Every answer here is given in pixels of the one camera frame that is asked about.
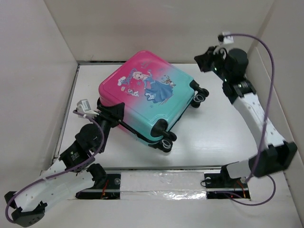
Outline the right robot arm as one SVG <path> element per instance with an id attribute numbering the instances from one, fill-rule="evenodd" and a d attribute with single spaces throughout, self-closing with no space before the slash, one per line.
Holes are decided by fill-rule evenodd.
<path id="1" fill-rule="evenodd" d="M 251 175 L 261 178 L 287 170 L 297 146 L 294 142 L 288 142 L 266 116 L 254 86 L 245 76 L 247 53 L 239 48 L 227 51 L 211 46 L 204 54 L 195 56 L 194 60 L 201 72 L 212 71 L 222 80 L 223 93 L 243 117 L 258 150 L 247 160 L 222 166 L 217 180 L 223 186 L 230 187 L 237 179 Z"/>

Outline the pink and teal suitcase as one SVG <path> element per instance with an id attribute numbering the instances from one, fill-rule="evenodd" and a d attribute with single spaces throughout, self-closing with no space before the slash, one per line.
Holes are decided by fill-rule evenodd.
<path id="1" fill-rule="evenodd" d="M 171 129 L 186 109 L 198 108 L 209 96 L 192 76 L 148 50 L 123 63 L 98 92 L 103 107 L 124 104 L 124 129 L 163 152 L 170 152 L 177 140 Z"/>

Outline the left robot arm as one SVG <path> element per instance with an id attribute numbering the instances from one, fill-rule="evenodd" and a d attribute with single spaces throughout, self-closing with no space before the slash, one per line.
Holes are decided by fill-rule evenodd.
<path id="1" fill-rule="evenodd" d="M 5 194 L 8 222 L 30 227 L 57 203 L 89 188 L 107 188 L 107 173 L 95 158 L 104 152 L 110 130 L 123 120 L 124 103 L 100 104 L 94 111 L 86 100 L 82 100 L 73 113 L 89 123 L 80 129 L 74 142 L 39 178 L 19 191 Z"/>

